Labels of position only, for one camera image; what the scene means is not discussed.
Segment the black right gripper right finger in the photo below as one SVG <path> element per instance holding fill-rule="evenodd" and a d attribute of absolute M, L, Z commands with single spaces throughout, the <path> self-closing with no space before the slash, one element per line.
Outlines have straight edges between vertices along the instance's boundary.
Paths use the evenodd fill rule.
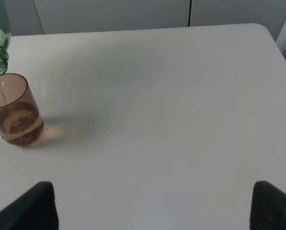
<path fill-rule="evenodd" d="M 253 187 L 250 230 L 286 230 L 286 194 L 267 181 Z"/>

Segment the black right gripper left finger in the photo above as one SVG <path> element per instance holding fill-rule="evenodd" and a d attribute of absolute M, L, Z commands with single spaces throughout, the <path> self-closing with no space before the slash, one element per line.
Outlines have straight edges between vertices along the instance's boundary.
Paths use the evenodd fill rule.
<path fill-rule="evenodd" d="M 51 182 L 38 182 L 0 211 L 0 230 L 58 230 Z"/>

